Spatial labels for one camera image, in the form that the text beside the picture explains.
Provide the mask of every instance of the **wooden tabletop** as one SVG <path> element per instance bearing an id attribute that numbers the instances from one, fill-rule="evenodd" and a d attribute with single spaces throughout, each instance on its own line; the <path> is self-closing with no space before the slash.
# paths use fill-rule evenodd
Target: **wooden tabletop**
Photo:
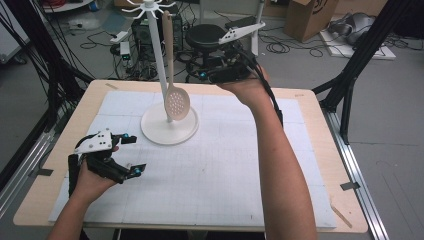
<path id="1" fill-rule="evenodd" d="M 189 94 L 231 95 L 214 85 L 176 84 Z M 86 136 L 104 96 L 108 91 L 161 92 L 159 83 L 95 80 L 88 87 L 78 107 L 59 137 L 43 168 L 53 169 L 51 176 L 38 176 L 15 214 L 14 223 L 22 226 L 51 226 L 48 221 L 62 181 L 68 170 L 67 157 L 77 142 Z M 337 227 L 318 229 L 320 232 L 363 233 L 367 222 L 353 190 L 344 191 L 340 185 L 349 182 L 343 162 L 322 114 L 315 94 L 303 89 L 274 88 L 277 98 L 299 102 L 315 157 L 329 194 Z M 125 224 L 90 224 L 88 227 L 125 228 Z"/>

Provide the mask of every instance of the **white paper sheet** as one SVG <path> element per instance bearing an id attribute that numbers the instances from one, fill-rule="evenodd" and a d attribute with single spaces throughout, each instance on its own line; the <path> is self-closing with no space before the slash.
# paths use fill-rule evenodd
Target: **white paper sheet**
<path id="1" fill-rule="evenodd" d="M 124 167 L 147 166 L 141 177 L 114 186 L 94 202 L 86 222 L 263 226 L 256 128 L 250 111 L 234 96 L 190 95 L 190 99 L 199 115 L 197 133 L 180 145 L 160 146 L 147 140 L 140 128 L 143 113 L 162 101 L 160 93 L 106 95 L 87 134 L 109 128 L 113 134 L 136 135 L 137 143 L 121 145 L 113 158 Z M 299 104 L 277 101 L 305 174 L 317 227 L 336 227 Z M 66 203 L 67 190 L 65 178 L 50 221 Z"/>

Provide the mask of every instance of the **black metal frame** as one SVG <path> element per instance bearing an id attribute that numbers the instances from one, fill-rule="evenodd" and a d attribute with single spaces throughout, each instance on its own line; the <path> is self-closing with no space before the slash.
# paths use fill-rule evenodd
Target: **black metal frame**
<path id="1" fill-rule="evenodd" d="M 355 82 L 412 2 L 413 0 L 389 0 L 365 38 L 359 43 L 343 71 L 336 78 L 312 89 L 315 94 L 330 89 L 325 99 L 320 101 L 321 108 L 328 112 L 336 112 L 337 105 L 344 99 L 340 135 L 347 145 L 349 144 L 348 128 Z"/>

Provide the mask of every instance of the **gray floor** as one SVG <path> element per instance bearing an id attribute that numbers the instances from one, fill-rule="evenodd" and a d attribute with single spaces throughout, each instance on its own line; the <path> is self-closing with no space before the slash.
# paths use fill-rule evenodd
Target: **gray floor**
<path id="1" fill-rule="evenodd" d="M 96 13 L 105 22 L 111 6 Z M 265 18 L 266 28 L 281 27 L 283 19 Z M 131 21 L 121 24 L 128 28 Z M 90 50 L 80 48 L 86 36 L 101 29 L 67 35 L 70 48 L 83 65 L 97 78 L 113 74 L 112 56 L 108 47 Z M 287 38 L 281 29 L 268 35 Z M 107 35 L 97 41 L 108 43 Z M 413 41 L 415 47 L 421 42 Z M 356 159 L 371 191 L 373 200 L 384 222 L 390 239 L 424 238 L 424 205 L 422 186 L 424 161 L 424 51 L 390 48 L 395 61 L 372 60 L 360 75 L 355 86 L 349 138 Z M 260 42 L 259 63 L 271 76 L 273 87 L 312 89 L 336 77 L 348 59 L 330 57 L 322 49 L 322 57 L 313 57 L 309 50 L 291 49 L 289 53 L 275 54 Z M 185 74 L 176 77 L 183 82 Z M 29 131 L 44 113 L 46 97 L 31 64 L 0 66 L 0 169 L 13 156 Z M 0 239 L 43 239 L 48 228 L 20 227 L 13 224 L 13 215 L 19 207 L 33 179 L 15 198 L 14 203 L 0 219 Z M 92 239 L 111 239 L 110 229 L 90 229 Z M 365 234 L 320 234 L 320 239 L 371 239 Z"/>

